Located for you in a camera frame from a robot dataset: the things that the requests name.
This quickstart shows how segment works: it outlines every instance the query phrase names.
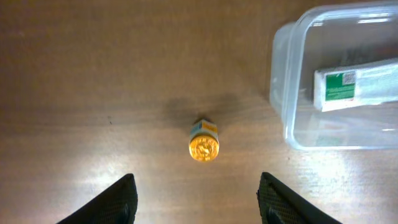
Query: barcode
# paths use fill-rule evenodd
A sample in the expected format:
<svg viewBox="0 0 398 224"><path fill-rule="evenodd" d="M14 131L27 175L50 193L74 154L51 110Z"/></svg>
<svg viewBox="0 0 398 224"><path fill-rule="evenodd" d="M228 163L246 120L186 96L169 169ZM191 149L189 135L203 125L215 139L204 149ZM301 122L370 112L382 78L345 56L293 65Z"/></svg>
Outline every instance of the barcode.
<svg viewBox="0 0 398 224"><path fill-rule="evenodd" d="M343 85L350 85L355 83L355 72L344 73Z"/></svg>

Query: gold cap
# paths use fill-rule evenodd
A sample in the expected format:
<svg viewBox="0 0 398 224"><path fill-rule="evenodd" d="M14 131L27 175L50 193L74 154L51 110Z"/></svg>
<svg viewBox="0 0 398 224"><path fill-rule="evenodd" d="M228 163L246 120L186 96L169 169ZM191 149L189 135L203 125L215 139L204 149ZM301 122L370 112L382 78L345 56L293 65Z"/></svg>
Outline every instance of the gold cap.
<svg viewBox="0 0 398 224"><path fill-rule="evenodd" d="M207 135L196 136L189 144L189 153L197 161L212 161L218 155L218 141Z"/></svg>

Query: small bottle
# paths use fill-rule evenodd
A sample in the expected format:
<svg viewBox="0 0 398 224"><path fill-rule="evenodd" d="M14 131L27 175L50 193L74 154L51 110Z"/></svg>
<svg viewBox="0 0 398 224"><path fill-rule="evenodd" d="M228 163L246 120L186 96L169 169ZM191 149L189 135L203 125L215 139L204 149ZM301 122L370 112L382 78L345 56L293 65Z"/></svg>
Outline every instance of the small bottle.
<svg viewBox="0 0 398 224"><path fill-rule="evenodd" d="M218 155L217 126L209 119L202 118L196 122L191 130L189 153L197 161L208 162Z"/></svg>

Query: wood grain surface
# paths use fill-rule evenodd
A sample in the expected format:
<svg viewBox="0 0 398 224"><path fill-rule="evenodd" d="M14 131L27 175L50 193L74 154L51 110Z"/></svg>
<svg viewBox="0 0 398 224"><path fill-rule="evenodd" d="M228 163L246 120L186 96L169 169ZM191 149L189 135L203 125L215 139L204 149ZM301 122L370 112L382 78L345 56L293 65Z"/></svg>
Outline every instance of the wood grain surface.
<svg viewBox="0 0 398 224"><path fill-rule="evenodd" d="M268 101L276 30L332 2L1 0L0 222L55 223L132 172L136 223L260 223L268 171L341 222L396 223L398 151L295 151Z"/></svg>

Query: plastic container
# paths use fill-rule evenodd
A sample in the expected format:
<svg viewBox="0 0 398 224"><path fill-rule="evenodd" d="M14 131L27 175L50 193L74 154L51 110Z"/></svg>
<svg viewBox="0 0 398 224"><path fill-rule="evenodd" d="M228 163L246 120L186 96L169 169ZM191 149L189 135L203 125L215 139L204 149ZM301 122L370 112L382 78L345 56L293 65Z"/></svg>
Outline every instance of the plastic container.
<svg viewBox="0 0 398 224"><path fill-rule="evenodd" d="M394 57L397 1L316 7L279 29L270 100L285 140L303 150L398 148L398 102L330 112L313 106L315 70Z"/></svg>

